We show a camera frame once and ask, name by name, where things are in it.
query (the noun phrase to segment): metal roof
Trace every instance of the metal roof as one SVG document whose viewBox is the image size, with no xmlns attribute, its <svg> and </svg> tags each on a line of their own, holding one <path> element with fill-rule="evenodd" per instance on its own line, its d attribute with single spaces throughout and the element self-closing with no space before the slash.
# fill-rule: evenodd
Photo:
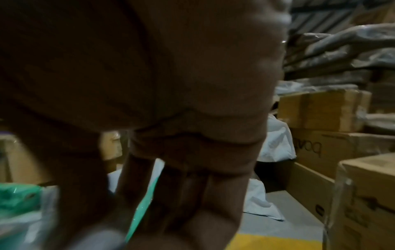
<svg viewBox="0 0 395 250">
<path fill-rule="evenodd" d="M 357 6 L 373 9 L 394 0 L 294 0 L 293 33 L 336 33 L 349 22 Z"/>
</svg>

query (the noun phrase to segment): person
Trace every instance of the person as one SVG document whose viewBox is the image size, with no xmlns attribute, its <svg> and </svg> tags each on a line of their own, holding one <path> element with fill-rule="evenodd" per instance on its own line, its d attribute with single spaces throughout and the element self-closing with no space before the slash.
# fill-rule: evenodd
<svg viewBox="0 0 395 250">
<path fill-rule="evenodd" d="M 126 249 L 224 249 L 266 136 L 289 5 L 1 1 L 0 117 L 60 188 L 45 249 L 104 222 L 125 230 L 156 158 L 165 167 Z M 131 148 L 112 196 L 98 138 L 118 129 Z"/>
</svg>

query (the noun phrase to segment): gray floor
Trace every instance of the gray floor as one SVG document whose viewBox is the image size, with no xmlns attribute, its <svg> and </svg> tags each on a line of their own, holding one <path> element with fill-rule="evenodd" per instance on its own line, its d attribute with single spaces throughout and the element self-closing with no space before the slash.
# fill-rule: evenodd
<svg viewBox="0 0 395 250">
<path fill-rule="evenodd" d="M 266 194 L 285 217 L 279 222 L 268 217 L 244 214 L 240 233 L 322 241 L 323 224 L 286 191 Z"/>
</svg>

